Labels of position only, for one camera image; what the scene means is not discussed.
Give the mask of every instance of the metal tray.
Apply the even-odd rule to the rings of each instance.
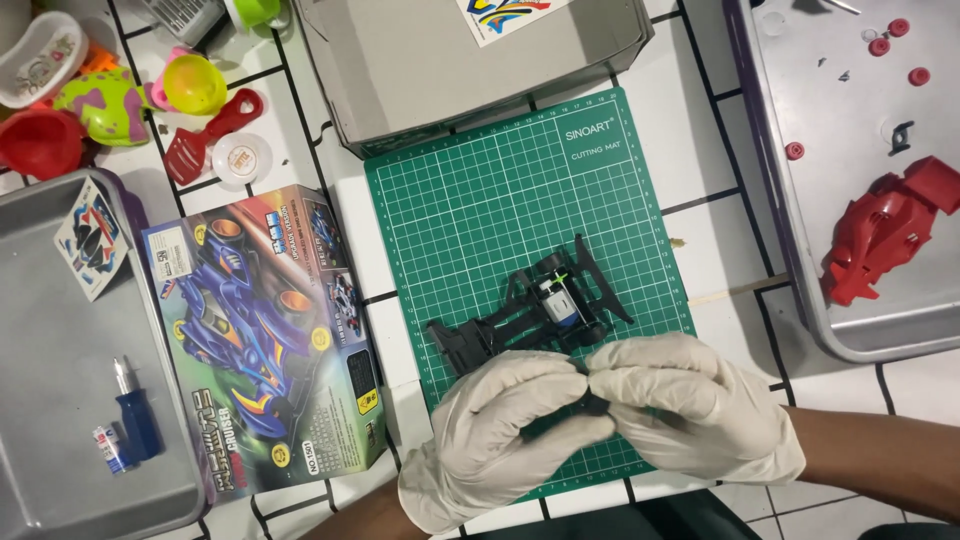
[[[960,169],[960,46],[955,0],[850,0],[861,15],[817,0],[724,0],[733,52],[798,311],[820,346],[841,359],[879,362],[960,347],[960,216],[940,213],[933,240],[880,278],[878,300],[830,304],[819,279],[847,204],[887,172],[937,156]],[[905,37],[875,58],[862,33],[906,18]],[[913,87],[923,66],[931,82]],[[845,71],[850,79],[839,81]],[[913,148],[894,157],[893,127],[913,120]],[[804,157],[784,147],[800,141]]]
[[[54,247],[84,179],[131,245],[90,303]],[[193,523],[206,499],[136,240],[139,201],[98,169],[0,197],[0,540],[134,540]],[[92,430],[120,418],[114,356],[147,392],[163,451],[112,476]]]

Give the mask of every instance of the gray cardboard box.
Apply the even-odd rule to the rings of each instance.
[[[621,72],[641,0],[576,0],[485,47],[456,0],[296,0],[341,141],[362,158]]]

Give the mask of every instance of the white latex glove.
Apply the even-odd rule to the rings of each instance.
[[[508,351],[458,380],[433,411],[434,440],[400,470],[407,516],[442,534],[541,485],[574,452],[613,435],[613,420],[575,415],[532,441],[520,428],[586,392],[587,377],[557,353]]]
[[[615,341],[589,356],[587,368],[590,390],[612,403],[617,431],[658,469],[784,484],[806,466],[790,416],[766,381],[695,337]]]

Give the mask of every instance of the cardboard box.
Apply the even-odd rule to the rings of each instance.
[[[577,0],[480,47],[461,13],[470,1],[297,0],[330,117],[354,154],[609,77],[653,37],[641,0]]]
[[[324,196],[291,185],[143,235],[207,498],[370,468],[383,405]]]

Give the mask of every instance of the green cutting mat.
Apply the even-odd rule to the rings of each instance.
[[[573,253],[576,233],[635,319],[608,341],[694,333],[621,88],[367,160],[366,173],[431,411],[456,379],[426,323],[492,314],[510,274],[562,244]],[[616,436],[524,500],[652,470]]]

